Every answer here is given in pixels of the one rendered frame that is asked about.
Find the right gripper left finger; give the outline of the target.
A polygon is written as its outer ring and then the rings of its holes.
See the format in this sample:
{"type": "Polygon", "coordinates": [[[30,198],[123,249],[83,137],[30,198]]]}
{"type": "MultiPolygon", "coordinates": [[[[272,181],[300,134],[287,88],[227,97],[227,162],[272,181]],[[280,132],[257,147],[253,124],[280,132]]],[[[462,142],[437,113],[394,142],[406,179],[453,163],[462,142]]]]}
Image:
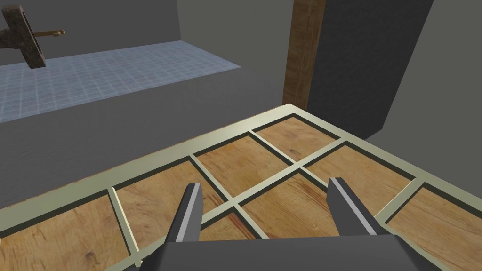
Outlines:
{"type": "Polygon", "coordinates": [[[166,235],[166,242],[198,241],[203,206],[201,183],[189,183],[166,235]]]}

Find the wooden panelled door leaf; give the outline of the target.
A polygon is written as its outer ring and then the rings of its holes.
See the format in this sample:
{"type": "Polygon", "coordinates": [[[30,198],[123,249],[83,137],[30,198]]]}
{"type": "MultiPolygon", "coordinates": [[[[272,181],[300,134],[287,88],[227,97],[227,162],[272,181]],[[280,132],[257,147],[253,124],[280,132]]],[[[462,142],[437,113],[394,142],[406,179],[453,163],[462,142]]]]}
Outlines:
{"type": "Polygon", "coordinates": [[[137,267],[194,182],[201,240],[335,236],[330,177],[442,271],[482,271],[482,199],[293,105],[0,209],[0,271],[137,267]]]}

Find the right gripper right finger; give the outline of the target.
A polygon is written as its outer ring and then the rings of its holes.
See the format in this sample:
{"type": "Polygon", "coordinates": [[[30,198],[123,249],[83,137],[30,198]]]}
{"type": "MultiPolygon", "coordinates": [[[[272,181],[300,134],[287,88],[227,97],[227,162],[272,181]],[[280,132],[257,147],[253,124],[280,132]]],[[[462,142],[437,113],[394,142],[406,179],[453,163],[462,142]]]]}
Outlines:
{"type": "Polygon", "coordinates": [[[326,201],[340,236],[388,235],[343,178],[329,179],[326,201]]]}

